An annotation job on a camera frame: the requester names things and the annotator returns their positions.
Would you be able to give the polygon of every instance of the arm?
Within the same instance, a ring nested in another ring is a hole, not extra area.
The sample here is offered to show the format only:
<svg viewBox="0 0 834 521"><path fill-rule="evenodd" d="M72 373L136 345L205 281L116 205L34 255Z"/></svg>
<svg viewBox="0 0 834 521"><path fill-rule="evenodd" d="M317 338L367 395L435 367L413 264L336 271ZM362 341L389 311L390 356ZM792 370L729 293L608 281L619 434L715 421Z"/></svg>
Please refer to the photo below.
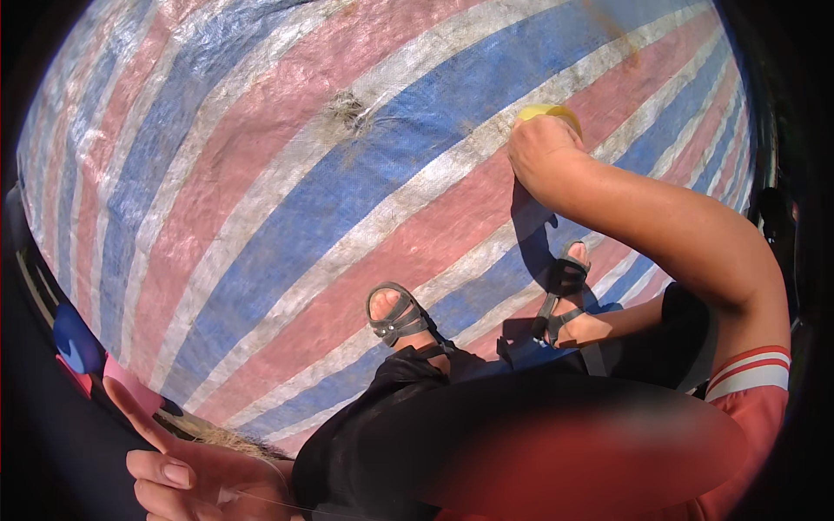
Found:
<svg viewBox="0 0 834 521"><path fill-rule="evenodd" d="M713 305L714 368L747 350L790 345L781 271L756 228L716 200L600 163L557 118L516 123L519 181L540 203L621 241Z"/></svg>

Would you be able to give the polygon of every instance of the toe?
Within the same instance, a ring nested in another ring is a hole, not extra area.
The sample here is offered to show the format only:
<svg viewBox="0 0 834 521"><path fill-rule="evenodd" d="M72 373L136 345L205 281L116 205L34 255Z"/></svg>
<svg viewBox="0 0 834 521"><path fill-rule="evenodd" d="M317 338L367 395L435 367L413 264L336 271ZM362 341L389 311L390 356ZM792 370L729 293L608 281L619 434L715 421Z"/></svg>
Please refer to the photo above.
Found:
<svg viewBox="0 0 834 521"><path fill-rule="evenodd" d="M583 243L574 243L568 249L568 255L581 261L583 264L588 263L588 248Z"/></svg>
<svg viewBox="0 0 834 521"><path fill-rule="evenodd" d="M381 289L374 293L374 296L370 299L370 317L373 320L381 320L387 317L398 300L399 293L393 289Z"/></svg>

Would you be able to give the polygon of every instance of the red sleeve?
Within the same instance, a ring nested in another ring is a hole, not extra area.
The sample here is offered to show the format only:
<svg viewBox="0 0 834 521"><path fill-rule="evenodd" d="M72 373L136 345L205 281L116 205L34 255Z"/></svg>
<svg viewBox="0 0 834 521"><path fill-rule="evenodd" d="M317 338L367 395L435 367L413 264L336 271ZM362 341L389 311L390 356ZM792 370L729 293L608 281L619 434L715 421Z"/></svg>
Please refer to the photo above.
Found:
<svg viewBox="0 0 834 521"><path fill-rule="evenodd" d="M747 459L718 488L701 496L634 518L639 521L719 521L744 495L776 441L787 406L787 349L768 346L731 358L710 378L706 401L735 419L747 436ZM498 521L443 510L435 521Z"/></svg>

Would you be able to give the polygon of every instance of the sandal strap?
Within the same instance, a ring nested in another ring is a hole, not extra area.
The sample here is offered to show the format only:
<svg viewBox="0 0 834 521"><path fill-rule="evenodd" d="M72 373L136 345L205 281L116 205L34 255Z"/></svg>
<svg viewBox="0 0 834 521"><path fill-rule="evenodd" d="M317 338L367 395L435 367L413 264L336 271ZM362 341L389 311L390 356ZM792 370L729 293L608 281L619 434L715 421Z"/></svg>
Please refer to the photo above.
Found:
<svg viewBox="0 0 834 521"><path fill-rule="evenodd" d="M573 320L574 318L583 314L585 310L583 308L576 308L571 309L567 313L563 313L561 315L550 317L547 321L547 332L550 334L550 342L555 343L557 339L559 339L559 330Z"/></svg>
<svg viewBox="0 0 834 521"><path fill-rule="evenodd" d="M581 242L577 240L565 243L559 257L550 267L547 297L533 320L532 333L535 338L544 339L545 330L547 330L550 334L550 342L555 343L559 329L585 312L584 309L578 308L559 317L550 316L557 299L576 294L585 286L590 263L584 264L578 258L568 255L570 247Z"/></svg>
<svg viewBox="0 0 834 521"><path fill-rule="evenodd" d="M430 348L421 349L417 352L418 357L423 360L439 357L441 354L449 355L449 349L442 343L437 343Z"/></svg>
<svg viewBox="0 0 834 521"><path fill-rule="evenodd" d="M385 315L385 318L374 320L370 317L370 299L382 289L393 289L399 293L399 298L391 311ZM409 312L404 313L409 306L413 307ZM400 337L406 337L430 329L428 316L422 307L420 307L420 304L417 303L411 293L395 283L382 283L370 290L368 298L365 301L365 314L368 316L368 323L374 331L374 334L381 338L389 347L393 347L394 343Z"/></svg>

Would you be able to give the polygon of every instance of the ankle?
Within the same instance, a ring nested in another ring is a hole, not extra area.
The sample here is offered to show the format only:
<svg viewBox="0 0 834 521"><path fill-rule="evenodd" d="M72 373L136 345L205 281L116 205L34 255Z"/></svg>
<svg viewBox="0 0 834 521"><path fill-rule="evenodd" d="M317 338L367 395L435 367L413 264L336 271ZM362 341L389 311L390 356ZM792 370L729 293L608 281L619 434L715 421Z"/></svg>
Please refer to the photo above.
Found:
<svg viewBox="0 0 834 521"><path fill-rule="evenodd" d="M565 325L568 334L578 346L598 342L607 338L610 325L591 314L583 313Z"/></svg>

